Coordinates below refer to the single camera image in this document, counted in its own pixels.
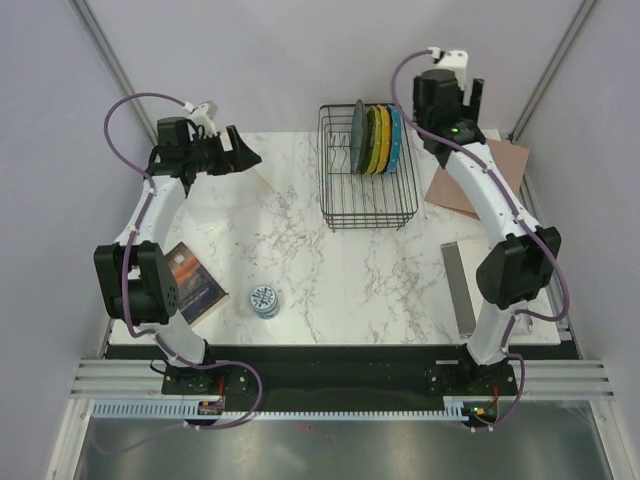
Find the green polka dot plate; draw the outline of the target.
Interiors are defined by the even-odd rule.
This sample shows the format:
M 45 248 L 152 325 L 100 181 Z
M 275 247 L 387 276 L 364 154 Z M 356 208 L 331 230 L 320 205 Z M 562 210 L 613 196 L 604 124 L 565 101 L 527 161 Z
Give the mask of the green polka dot plate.
M 373 174 L 377 168 L 381 150 L 382 118 L 378 105 L 374 105 L 367 110 L 367 119 L 369 122 L 369 144 L 365 173 Z

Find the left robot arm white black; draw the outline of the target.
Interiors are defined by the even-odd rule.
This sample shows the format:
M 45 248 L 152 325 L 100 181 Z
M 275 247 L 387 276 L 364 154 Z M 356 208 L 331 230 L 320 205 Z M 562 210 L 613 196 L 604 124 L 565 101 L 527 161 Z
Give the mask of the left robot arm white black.
M 120 236 L 96 248 L 94 265 L 108 315 L 123 321 L 131 337 L 154 340 L 171 364 L 187 367 L 190 387 L 208 393 L 218 385 L 220 371 L 205 360 L 206 341 L 179 310 L 178 285 L 162 246 L 198 177 L 238 174 L 261 158 L 233 125 L 224 132 L 228 147 L 222 134 L 208 133 L 185 117 L 166 117 L 157 126 L 140 201 Z

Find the dark grey round plate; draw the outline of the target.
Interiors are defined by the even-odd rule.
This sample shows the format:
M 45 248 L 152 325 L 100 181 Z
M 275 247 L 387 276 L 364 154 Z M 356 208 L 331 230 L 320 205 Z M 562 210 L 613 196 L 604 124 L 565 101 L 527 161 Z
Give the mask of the dark grey round plate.
M 350 139 L 350 170 L 352 174 L 361 172 L 361 164 L 366 153 L 366 134 L 368 133 L 368 120 L 366 107 L 362 100 L 358 99 L 354 105 L 351 121 Z

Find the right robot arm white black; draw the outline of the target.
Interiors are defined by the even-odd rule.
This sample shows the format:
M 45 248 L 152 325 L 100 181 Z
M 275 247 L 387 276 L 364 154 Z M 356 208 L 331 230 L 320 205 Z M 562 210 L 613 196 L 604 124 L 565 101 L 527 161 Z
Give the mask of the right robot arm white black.
M 491 365 L 506 358 L 515 318 L 549 284 L 561 245 L 558 230 L 542 227 L 506 183 L 476 123 L 478 108 L 464 104 L 450 70 L 427 70 L 413 81 L 413 120 L 424 148 L 463 190 L 489 240 L 475 273 L 483 303 L 466 344 L 472 360 L 457 371 L 473 394 L 493 383 Z

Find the blue polka dot plate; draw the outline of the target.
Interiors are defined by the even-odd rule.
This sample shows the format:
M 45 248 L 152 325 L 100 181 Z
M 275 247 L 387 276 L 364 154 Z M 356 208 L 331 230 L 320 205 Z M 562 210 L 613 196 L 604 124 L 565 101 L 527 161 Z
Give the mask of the blue polka dot plate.
M 396 172 L 402 150 L 402 117 L 394 105 L 389 105 L 388 111 L 391 118 L 391 143 L 385 173 L 392 174 Z

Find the orange polka dot plate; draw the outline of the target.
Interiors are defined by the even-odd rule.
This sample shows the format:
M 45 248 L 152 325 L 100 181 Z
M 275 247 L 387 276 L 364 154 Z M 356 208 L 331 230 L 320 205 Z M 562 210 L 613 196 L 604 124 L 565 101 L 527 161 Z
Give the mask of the orange polka dot plate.
M 382 173 L 387 167 L 391 149 L 391 115 L 386 106 L 378 105 L 378 112 L 381 117 L 381 146 L 376 174 Z

